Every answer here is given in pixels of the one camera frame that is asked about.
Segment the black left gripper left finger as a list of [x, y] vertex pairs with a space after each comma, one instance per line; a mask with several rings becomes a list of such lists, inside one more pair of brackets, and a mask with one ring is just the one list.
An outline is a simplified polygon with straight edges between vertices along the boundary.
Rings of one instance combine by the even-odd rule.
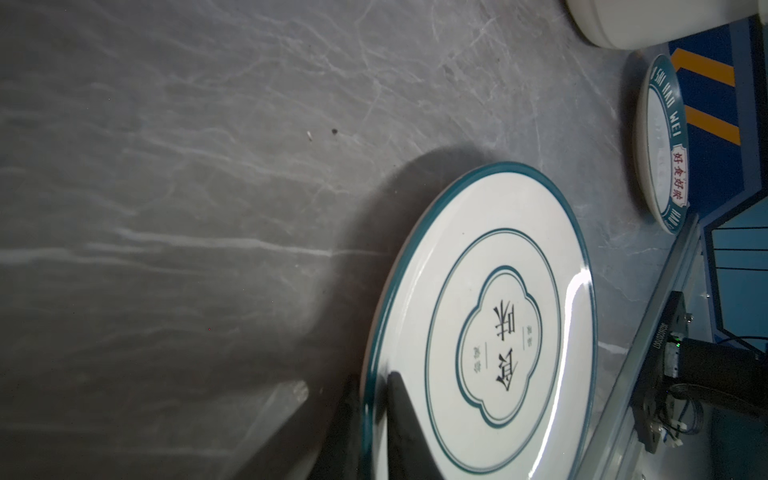
[[359, 377], [350, 376], [308, 479], [357, 479], [362, 407]]

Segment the green clover outline plate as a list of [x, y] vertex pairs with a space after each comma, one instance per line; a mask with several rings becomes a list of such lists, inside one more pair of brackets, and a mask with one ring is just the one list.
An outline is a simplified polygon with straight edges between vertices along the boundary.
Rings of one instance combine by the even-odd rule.
[[590, 261], [565, 196], [521, 163], [467, 172], [426, 208], [386, 280], [362, 371], [359, 477], [391, 471], [397, 373], [443, 478], [573, 478], [596, 347]]

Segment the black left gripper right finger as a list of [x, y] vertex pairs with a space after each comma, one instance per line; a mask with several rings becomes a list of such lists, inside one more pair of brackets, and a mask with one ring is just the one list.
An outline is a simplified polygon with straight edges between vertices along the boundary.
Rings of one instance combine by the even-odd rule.
[[442, 479], [399, 372], [388, 375], [386, 394], [388, 478]]

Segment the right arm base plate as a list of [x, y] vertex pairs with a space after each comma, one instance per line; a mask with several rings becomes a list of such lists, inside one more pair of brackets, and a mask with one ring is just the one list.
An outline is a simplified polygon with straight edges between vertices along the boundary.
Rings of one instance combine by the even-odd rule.
[[672, 291], [662, 309], [658, 325], [651, 336], [651, 344], [635, 383], [629, 406], [634, 418], [634, 429], [640, 444], [654, 454], [661, 439], [662, 422], [659, 410], [666, 403], [664, 381], [672, 374], [665, 372], [667, 344], [676, 344], [688, 333], [685, 297], [681, 291]]

